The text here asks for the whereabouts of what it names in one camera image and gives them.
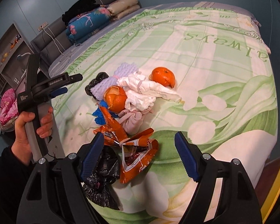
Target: mattress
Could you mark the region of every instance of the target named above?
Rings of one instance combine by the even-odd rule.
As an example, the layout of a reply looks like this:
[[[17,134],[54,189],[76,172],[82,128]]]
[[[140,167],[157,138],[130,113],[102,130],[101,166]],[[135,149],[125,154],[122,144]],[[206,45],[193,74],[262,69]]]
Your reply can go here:
[[[84,88],[105,71],[136,63],[146,77],[157,66],[173,71],[174,90],[184,103],[157,99],[140,131],[152,127],[159,150],[128,184],[112,185],[120,211],[91,205],[108,223],[174,223],[183,216],[197,183],[187,176],[174,146],[181,131],[202,152],[218,160],[241,160],[253,186],[277,139],[276,89],[266,46],[250,15],[225,9],[145,9],[95,39],[61,71],[83,80],[52,100],[65,154],[94,137],[96,101]],[[207,215],[214,216],[218,179]]]
[[[87,41],[85,41],[82,44],[79,44],[78,46],[71,46],[69,49],[67,49],[63,54],[60,55],[49,67],[49,75],[50,77],[57,76],[63,72],[87,49],[89,48],[96,40],[98,40],[100,37],[104,36],[106,33],[111,31],[112,29],[116,28],[121,23],[125,22],[126,20],[132,18],[133,16],[140,14],[145,9],[172,9],[172,8],[180,8],[180,7],[203,7],[203,8],[218,8],[218,9],[226,9],[226,10],[232,10],[236,13],[240,13],[243,15],[250,16],[252,20],[255,22],[255,24],[259,24],[257,20],[255,19],[254,15],[250,13],[248,10],[243,9],[241,7],[232,6],[228,4],[223,3],[214,3],[214,2],[183,2],[183,3],[169,3],[169,4],[161,4],[157,6],[151,6],[147,8],[142,8],[134,13],[131,13],[124,18],[112,23],[111,25],[107,26],[106,28],[99,31],[97,34],[89,38]]]

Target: pink cloth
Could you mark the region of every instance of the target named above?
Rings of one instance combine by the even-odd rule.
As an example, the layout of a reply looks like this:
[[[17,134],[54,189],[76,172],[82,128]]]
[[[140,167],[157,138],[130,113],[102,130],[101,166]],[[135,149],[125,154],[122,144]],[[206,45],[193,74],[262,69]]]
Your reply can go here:
[[[134,135],[139,131],[139,128],[143,123],[143,116],[150,112],[151,108],[152,107],[148,107],[148,109],[144,111],[129,111],[124,109],[118,114],[120,117],[118,122],[127,134]]]
[[[15,90],[8,89],[2,96],[0,113],[0,124],[5,125],[11,118],[19,115]]]

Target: metal bolt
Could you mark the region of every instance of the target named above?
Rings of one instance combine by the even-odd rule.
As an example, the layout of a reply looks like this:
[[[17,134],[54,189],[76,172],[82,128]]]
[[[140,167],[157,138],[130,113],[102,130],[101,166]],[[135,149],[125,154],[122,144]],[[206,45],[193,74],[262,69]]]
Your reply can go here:
[[[204,153],[204,154],[202,155],[202,157],[203,157],[205,160],[211,159],[211,155],[208,154],[208,153]]]
[[[241,163],[241,161],[238,160],[237,158],[233,159],[232,161],[235,165],[239,165]]]
[[[39,164],[44,164],[45,162],[46,162],[46,159],[43,158],[43,157],[42,157],[41,159],[38,160],[38,163],[39,163]]]
[[[68,158],[73,160],[77,157],[77,154],[76,153],[71,153],[70,155],[68,155]]]

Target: crumpled black plastic bag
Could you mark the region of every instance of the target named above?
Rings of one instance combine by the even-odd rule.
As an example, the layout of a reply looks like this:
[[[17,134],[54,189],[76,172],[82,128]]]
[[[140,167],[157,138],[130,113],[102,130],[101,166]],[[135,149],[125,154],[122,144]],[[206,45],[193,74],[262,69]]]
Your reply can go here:
[[[95,172],[83,186],[87,198],[99,206],[119,210],[108,187],[119,178],[120,161],[110,146],[104,146]]]
[[[96,84],[100,83],[101,81],[103,81],[104,79],[108,78],[109,75],[105,72],[100,72],[95,79],[91,80],[91,82],[85,87],[85,92],[87,93],[87,95],[92,96],[95,100],[97,100],[97,98],[92,94],[92,92],[90,91],[90,89],[92,87],[94,87]]]

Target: purple knitted cloth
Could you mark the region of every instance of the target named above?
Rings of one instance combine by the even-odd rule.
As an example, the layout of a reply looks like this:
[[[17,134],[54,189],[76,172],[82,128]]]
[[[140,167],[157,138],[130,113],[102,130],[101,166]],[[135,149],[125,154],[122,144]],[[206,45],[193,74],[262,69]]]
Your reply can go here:
[[[96,84],[90,89],[90,91],[99,101],[102,101],[104,99],[105,91],[111,86],[116,86],[119,78],[127,77],[134,72],[138,72],[138,70],[139,68],[136,64],[128,64],[124,62],[116,69],[112,77],[108,77]]]

